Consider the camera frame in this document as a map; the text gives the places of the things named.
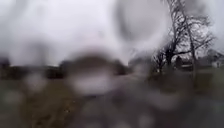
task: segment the tree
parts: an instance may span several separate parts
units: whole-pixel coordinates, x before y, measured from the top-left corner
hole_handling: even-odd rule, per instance
[[[165,65],[165,54],[163,51],[158,52],[153,57],[155,63],[156,63],[156,69],[158,69],[159,73],[162,73],[163,66]]]
[[[175,55],[186,53],[191,53],[193,62],[196,62],[195,50],[209,46],[214,39],[210,32],[202,34],[202,30],[210,25],[209,19],[206,15],[187,13],[185,0],[167,0],[167,2],[172,20],[172,31],[170,32],[172,38],[164,50],[167,65],[171,66],[172,58]],[[190,49],[183,50],[189,44]]]

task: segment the cloud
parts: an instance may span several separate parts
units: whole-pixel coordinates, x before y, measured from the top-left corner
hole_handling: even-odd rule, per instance
[[[81,54],[93,46],[99,50],[106,49],[105,51],[127,64],[131,58],[128,50],[151,53],[164,43],[169,22],[164,6],[158,4],[157,0],[151,0],[150,4],[141,4],[148,2],[146,0],[128,1],[131,3],[129,9],[136,13],[126,13],[126,23],[134,26],[131,28],[129,24],[130,31],[144,35],[133,41],[126,41],[117,33],[113,19],[116,2],[117,0],[29,1],[24,13],[10,25],[13,42],[10,47],[11,60],[15,65],[22,64],[24,61],[20,58],[29,55],[26,51],[21,52],[22,47],[30,42],[40,41],[49,46],[49,64],[57,65],[71,54]]]

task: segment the grass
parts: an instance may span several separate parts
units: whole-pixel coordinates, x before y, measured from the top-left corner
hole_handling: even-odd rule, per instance
[[[52,80],[40,94],[25,100],[21,113],[30,128],[64,128],[69,123],[78,101],[64,85],[63,80]]]

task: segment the gray sky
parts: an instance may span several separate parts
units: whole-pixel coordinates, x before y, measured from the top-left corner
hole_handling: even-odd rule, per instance
[[[15,0],[0,0],[0,6],[12,5],[10,1]],[[51,65],[57,65],[61,60],[68,58],[74,52],[82,53],[88,50],[87,46],[94,46],[97,50],[105,50],[108,54],[112,54],[115,58],[119,58],[124,63],[130,59],[130,55],[125,51],[127,46],[122,45],[114,29],[113,20],[111,19],[111,10],[116,0],[27,0],[27,6],[23,10],[23,15],[19,16],[18,20],[9,24],[9,41],[5,36],[1,37],[1,46],[4,46],[1,51],[10,54],[10,59],[15,65],[22,65],[23,62],[29,59],[31,54],[26,52],[27,44],[39,41],[40,39],[46,42],[49,47],[48,61]],[[224,49],[222,45],[223,36],[223,21],[224,0],[207,0],[203,1],[208,5],[208,12],[214,20],[212,30],[218,36],[215,48]],[[138,40],[138,45],[129,45],[138,50],[153,51],[164,43],[161,40],[164,34],[168,31],[168,24],[163,24],[160,21],[166,21],[167,17],[158,9],[163,9],[154,2],[151,7],[146,7],[147,10],[141,8],[148,13],[144,21],[147,21],[145,28],[150,39]]]

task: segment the sky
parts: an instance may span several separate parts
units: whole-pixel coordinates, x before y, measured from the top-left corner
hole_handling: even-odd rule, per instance
[[[0,53],[9,55],[13,65],[23,65],[24,62],[32,61],[30,58],[35,53],[31,54],[30,50],[27,49],[35,42],[45,43],[48,48],[47,58],[50,65],[58,65],[71,55],[80,55],[88,50],[102,51],[102,53],[108,53],[114,58],[119,58],[123,63],[127,63],[131,58],[129,51],[127,51],[130,50],[130,47],[137,49],[137,51],[153,52],[164,44],[166,39],[164,35],[170,26],[164,8],[157,5],[156,0],[151,0],[150,6],[144,6],[146,0],[131,0],[133,5],[139,5],[141,9],[138,6],[133,9],[133,5],[130,4],[132,10],[136,12],[135,16],[137,16],[133,17],[128,14],[125,17],[131,21],[129,22],[130,26],[133,26],[130,27],[130,31],[142,33],[147,36],[147,39],[138,39],[133,41],[134,43],[129,41],[127,46],[123,44],[125,41],[116,35],[114,21],[111,18],[111,10],[114,10],[116,0],[17,1],[20,1],[21,8],[16,11],[15,15],[19,16],[12,19],[13,22],[7,22],[5,25],[0,24],[0,27],[4,28],[0,32]],[[202,0],[202,2],[207,5],[208,14],[214,23],[212,31],[217,36],[214,48],[222,51],[224,49],[222,44],[222,40],[224,40],[224,25],[222,25],[224,15],[220,15],[220,12],[224,12],[222,7],[224,0]],[[3,16],[0,18],[0,23],[4,23],[3,19],[6,19],[8,15],[7,10],[9,11],[13,4],[16,4],[16,0],[7,0],[7,2],[0,0],[0,15]],[[151,13],[148,13],[147,16],[144,13],[140,15],[142,14],[141,11]],[[135,20],[142,17],[146,18],[141,22]]]

